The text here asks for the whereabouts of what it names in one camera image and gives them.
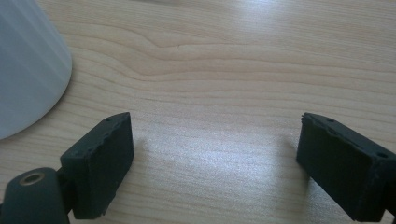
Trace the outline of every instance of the wooden table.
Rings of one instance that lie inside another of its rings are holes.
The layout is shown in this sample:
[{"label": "wooden table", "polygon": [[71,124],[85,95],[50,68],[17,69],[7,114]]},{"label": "wooden table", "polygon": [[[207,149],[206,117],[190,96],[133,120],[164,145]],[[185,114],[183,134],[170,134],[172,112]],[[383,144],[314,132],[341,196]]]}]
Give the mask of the wooden table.
[{"label": "wooden table", "polygon": [[104,217],[72,223],[351,223],[295,161],[301,115],[396,152],[394,1],[38,2],[73,74],[43,119],[0,141],[0,201],[126,111],[132,169]]}]

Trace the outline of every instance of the white curved object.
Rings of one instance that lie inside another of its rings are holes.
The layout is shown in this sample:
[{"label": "white curved object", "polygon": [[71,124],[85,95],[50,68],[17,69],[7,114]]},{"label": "white curved object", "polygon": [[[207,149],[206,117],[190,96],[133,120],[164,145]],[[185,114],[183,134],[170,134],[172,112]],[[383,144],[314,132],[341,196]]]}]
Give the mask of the white curved object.
[{"label": "white curved object", "polygon": [[72,59],[33,0],[0,1],[0,139],[42,118],[61,98]]}]

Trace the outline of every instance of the mounting hole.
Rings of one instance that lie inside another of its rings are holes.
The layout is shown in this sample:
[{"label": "mounting hole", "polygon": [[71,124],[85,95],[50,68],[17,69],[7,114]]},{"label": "mounting hole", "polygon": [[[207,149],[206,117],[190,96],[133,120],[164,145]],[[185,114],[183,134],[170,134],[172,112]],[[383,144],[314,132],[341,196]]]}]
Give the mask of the mounting hole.
[{"label": "mounting hole", "polygon": [[382,152],[377,152],[376,155],[379,156],[379,157],[382,157],[382,158],[387,158],[388,157],[387,154],[382,153]]},{"label": "mounting hole", "polygon": [[42,179],[44,179],[44,176],[45,175],[43,173],[32,173],[32,174],[26,175],[20,180],[20,185],[22,185],[22,186],[33,185],[37,182],[40,182]]}]

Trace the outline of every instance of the light wood surface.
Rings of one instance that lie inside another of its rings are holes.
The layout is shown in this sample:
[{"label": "light wood surface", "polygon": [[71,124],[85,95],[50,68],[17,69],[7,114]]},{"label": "light wood surface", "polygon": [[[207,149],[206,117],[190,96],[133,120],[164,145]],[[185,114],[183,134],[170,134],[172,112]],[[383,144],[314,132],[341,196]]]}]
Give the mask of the light wood surface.
[{"label": "light wood surface", "polygon": [[295,161],[301,115],[396,152],[395,1],[38,2],[73,74],[43,119],[0,141],[0,201],[126,111],[132,169],[104,217],[72,223],[351,223]]}]

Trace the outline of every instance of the black plastic part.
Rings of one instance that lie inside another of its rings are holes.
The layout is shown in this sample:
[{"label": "black plastic part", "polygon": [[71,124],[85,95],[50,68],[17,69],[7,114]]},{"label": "black plastic part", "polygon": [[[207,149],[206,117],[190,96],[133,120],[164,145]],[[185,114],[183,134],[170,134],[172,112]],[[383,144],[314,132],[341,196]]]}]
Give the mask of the black plastic part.
[{"label": "black plastic part", "polygon": [[62,155],[62,174],[76,186],[77,219],[105,213],[133,158],[129,113],[104,119]]},{"label": "black plastic part", "polygon": [[15,177],[7,185],[2,224],[69,223],[55,170],[39,168]]},{"label": "black plastic part", "polygon": [[297,162],[353,220],[380,221],[386,208],[394,212],[392,152],[333,119],[305,113],[302,123]]}]

